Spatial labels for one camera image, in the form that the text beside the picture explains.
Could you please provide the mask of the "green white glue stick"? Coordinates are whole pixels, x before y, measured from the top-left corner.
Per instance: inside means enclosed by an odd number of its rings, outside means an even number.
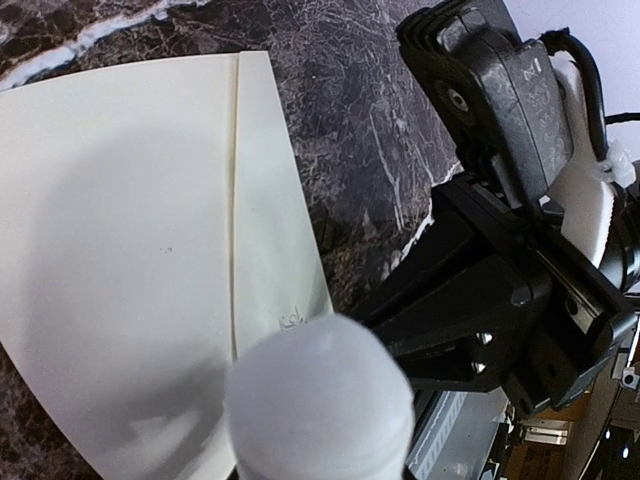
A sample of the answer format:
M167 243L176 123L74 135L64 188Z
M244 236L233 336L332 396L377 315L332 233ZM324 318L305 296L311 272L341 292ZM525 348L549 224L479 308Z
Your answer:
M341 315L252 347L227 374L224 409L241 479L399 479L414 428L408 379Z

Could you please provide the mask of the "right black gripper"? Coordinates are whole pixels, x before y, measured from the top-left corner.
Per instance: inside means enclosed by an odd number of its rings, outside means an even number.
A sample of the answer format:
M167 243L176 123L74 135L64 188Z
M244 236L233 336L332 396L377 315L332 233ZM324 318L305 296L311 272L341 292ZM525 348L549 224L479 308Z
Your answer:
M524 415L581 397L620 344L631 309L554 229L510 213L467 179L434 192L442 268L401 264L349 315L416 389L502 388Z

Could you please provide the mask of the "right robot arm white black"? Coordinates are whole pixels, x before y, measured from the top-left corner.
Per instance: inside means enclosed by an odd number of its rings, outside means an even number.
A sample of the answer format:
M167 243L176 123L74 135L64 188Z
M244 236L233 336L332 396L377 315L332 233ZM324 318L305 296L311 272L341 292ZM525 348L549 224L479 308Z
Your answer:
M599 266L461 173L432 192L435 221L352 311L414 387L502 389L520 416L562 410L630 333L639 201L623 195Z

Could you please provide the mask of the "cream paper envelope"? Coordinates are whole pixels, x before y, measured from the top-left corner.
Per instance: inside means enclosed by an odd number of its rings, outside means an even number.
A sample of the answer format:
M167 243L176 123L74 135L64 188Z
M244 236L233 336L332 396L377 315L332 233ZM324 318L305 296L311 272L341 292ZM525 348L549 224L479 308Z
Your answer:
M224 479L224 377L331 310L269 55L1 95L1 342L105 479Z

